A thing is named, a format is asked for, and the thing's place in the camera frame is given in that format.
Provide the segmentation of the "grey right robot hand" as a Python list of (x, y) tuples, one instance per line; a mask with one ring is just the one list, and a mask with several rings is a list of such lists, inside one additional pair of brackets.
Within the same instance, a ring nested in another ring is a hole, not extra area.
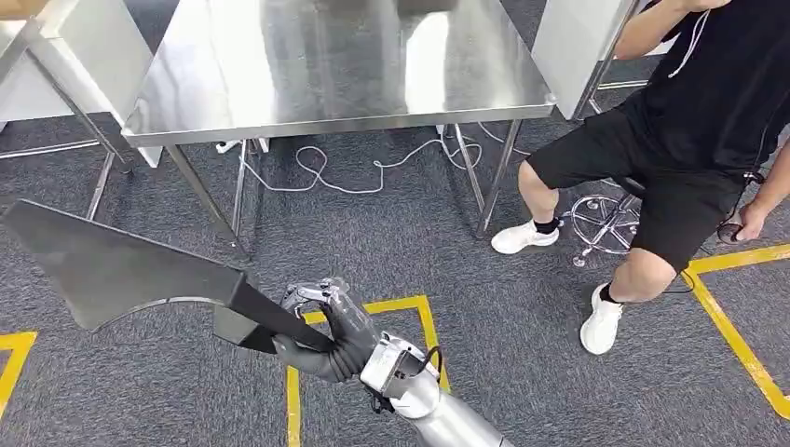
[(350, 286), (339, 277), (317, 282), (298, 282), (286, 289), (280, 305), (298, 314), (308, 302), (317, 302), (330, 325), (333, 343), (328, 352), (297, 344), (293, 338), (272, 337), (277, 356), (284, 364), (329, 383), (343, 383), (361, 373), (380, 339), (369, 314), (349, 296)]

